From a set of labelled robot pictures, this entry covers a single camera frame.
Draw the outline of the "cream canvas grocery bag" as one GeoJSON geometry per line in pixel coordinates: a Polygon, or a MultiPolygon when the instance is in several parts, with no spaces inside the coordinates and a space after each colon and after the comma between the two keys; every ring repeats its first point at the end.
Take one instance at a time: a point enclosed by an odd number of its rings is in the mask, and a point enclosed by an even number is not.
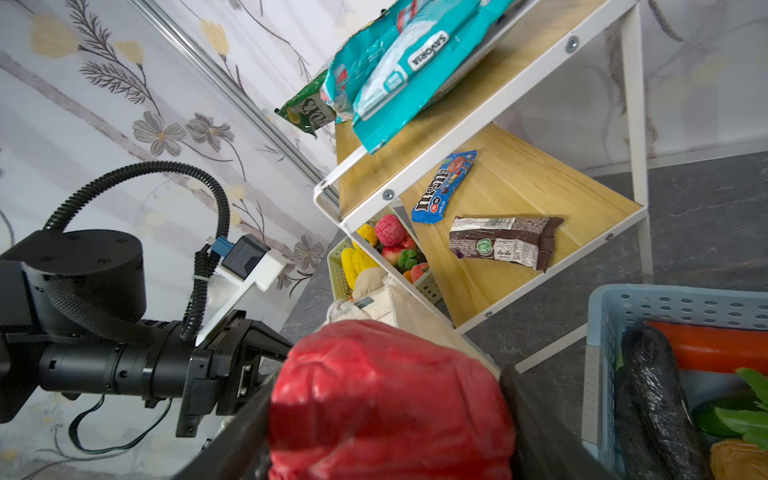
{"type": "Polygon", "coordinates": [[[472,342],[422,304],[397,282],[387,281],[381,288],[357,301],[335,301],[327,310],[321,327],[345,320],[373,320],[437,345],[452,348],[478,360],[496,379],[502,369],[472,342]]]}

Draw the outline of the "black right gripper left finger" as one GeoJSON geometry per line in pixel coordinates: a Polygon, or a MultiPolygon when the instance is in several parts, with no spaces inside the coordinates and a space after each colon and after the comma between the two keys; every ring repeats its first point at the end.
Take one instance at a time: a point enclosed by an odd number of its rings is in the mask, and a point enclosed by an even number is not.
{"type": "Polygon", "coordinates": [[[277,368],[256,395],[174,479],[267,479],[268,420],[277,368]]]}

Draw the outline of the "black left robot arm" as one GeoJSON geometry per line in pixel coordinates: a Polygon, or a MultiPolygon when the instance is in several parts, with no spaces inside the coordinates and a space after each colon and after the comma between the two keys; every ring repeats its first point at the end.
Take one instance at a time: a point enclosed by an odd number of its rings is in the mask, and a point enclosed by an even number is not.
{"type": "Polygon", "coordinates": [[[150,161],[108,172],[65,200],[44,227],[1,256],[1,419],[37,389],[69,399],[134,396],[177,406],[176,436],[192,438],[209,415],[234,415],[266,383],[260,362],[284,361],[290,343],[237,308],[267,290],[285,260],[253,235],[228,238],[230,204],[204,170],[150,161]],[[215,235],[193,259],[193,287],[178,321],[145,316],[143,247],[121,231],[70,231],[92,200],[128,180],[177,173],[200,181],[217,209],[215,235]]]}

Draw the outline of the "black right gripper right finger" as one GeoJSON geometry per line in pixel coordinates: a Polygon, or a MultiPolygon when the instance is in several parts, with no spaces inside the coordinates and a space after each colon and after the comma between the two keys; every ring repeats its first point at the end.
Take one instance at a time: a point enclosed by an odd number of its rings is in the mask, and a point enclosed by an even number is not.
{"type": "Polygon", "coordinates": [[[525,385],[515,367],[502,370],[500,388],[515,424],[515,479],[615,479],[525,385]]]}

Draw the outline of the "red bell pepper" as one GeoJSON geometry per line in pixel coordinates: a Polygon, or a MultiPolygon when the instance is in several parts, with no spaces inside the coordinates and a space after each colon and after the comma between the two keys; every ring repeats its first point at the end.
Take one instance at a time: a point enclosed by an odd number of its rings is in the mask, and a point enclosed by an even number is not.
{"type": "Polygon", "coordinates": [[[322,327],[271,393],[272,479],[508,479],[515,428],[477,359],[372,320],[322,327]]]}

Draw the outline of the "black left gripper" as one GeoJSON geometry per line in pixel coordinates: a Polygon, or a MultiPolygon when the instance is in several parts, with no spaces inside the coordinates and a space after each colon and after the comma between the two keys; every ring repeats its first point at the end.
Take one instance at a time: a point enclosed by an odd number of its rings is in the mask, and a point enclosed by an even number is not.
{"type": "Polygon", "coordinates": [[[293,344],[265,323],[233,310],[192,350],[176,427],[179,438],[193,438],[208,414],[236,414],[258,393],[267,376],[263,359],[283,362],[293,344]]]}

